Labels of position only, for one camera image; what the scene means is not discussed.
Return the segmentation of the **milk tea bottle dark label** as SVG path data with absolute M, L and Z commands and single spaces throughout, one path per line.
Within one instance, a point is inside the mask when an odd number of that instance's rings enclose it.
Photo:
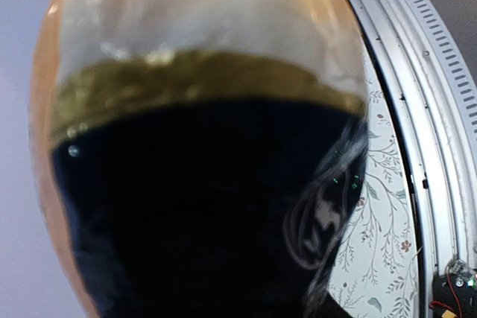
M 345 317 L 367 103 L 347 0 L 51 0 L 31 153 L 85 314 Z

